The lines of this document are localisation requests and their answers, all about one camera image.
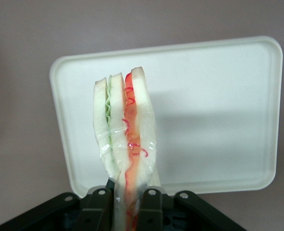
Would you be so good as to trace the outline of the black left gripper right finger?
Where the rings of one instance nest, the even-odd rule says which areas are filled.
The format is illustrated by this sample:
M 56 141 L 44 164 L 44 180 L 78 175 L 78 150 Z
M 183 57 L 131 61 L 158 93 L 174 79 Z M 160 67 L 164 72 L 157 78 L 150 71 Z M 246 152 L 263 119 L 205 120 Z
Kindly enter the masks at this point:
M 137 231 L 244 231 L 245 228 L 191 191 L 169 196 L 147 189 L 137 218 Z

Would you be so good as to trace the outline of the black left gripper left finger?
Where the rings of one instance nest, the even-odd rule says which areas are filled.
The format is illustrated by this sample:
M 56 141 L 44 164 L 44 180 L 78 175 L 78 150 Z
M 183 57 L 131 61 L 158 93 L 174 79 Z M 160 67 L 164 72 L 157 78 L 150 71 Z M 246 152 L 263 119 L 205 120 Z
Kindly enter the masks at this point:
M 62 193 L 0 225 L 0 231 L 109 231 L 113 192 L 96 186 L 84 198 Z

